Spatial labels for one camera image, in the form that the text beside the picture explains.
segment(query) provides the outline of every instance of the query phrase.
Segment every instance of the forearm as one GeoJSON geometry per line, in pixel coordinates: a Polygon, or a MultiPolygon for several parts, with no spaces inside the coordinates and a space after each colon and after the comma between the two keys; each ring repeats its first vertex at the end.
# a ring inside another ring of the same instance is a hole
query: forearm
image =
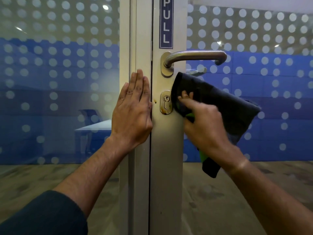
{"type": "Polygon", "coordinates": [[[55,191],[71,198],[86,217],[89,216],[104,185],[126,154],[114,142],[108,138],[97,152],[54,188],[55,191]]]}
{"type": "MultiPolygon", "coordinates": [[[[234,154],[241,154],[236,148],[234,154]]],[[[242,156],[227,172],[267,234],[313,234],[313,213],[242,156]]]]}

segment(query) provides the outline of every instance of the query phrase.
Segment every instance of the dark blue sleeve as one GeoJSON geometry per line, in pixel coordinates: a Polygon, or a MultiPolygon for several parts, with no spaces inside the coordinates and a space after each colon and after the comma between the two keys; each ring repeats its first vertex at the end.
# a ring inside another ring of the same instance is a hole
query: dark blue sleeve
{"type": "Polygon", "coordinates": [[[66,195],[48,190],[0,224],[0,234],[88,234],[87,220],[66,195]]]}

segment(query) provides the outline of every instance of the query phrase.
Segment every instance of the glass wall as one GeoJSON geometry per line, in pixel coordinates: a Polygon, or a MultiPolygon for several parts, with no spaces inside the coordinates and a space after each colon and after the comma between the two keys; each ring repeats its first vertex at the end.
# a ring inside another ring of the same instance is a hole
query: glass wall
{"type": "MultiPolygon", "coordinates": [[[[119,0],[1,0],[0,222],[90,157],[119,94],[119,0]]],[[[90,234],[117,233],[118,172],[90,234]]]]}
{"type": "MultiPolygon", "coordinates": [[[[262,107],[238,146],[251,161],[263,161],[255,165],[313,209],[312,163],[267,162],[313,160],[313,15],[238,8],[243,0],[234,1],[236,7],[210,2],[189,0],[187,49],[223,50],[227,60],[221,66],[187,61],[186,70],[207,69],[199,78],[262,107]]],[[[186,136],[183,159],[200,162],[186,136]]],[[[223,170],[212,179],[200,163],[184,163],[182,197],[183,234],[265,234],[223,170]]]]}

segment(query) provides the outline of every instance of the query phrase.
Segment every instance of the green object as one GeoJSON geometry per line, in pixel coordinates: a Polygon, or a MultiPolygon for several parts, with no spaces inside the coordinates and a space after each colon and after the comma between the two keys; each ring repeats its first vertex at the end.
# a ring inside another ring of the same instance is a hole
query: green object
{"type": "MultiPolygon", "coordinates": [[[[194,122],[195,115],[193,113],[187,114],[185,117],[188,118],[191,122],[194,122]]],[[[199,155],[200,155],[201,163],[203,163],[208,158],[208,156],[200,150],[199,150],[199,155]]]]}

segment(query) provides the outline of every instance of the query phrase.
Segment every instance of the door lock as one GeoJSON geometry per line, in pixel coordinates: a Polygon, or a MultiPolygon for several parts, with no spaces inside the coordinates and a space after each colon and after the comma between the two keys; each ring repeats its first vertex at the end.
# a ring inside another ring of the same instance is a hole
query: door lock
{"type": "Polygon", "coordinates": [[[173,111],[170,90],[165,90],[161,93],[160,111],[164,115],[168,115],[173,111]]]}

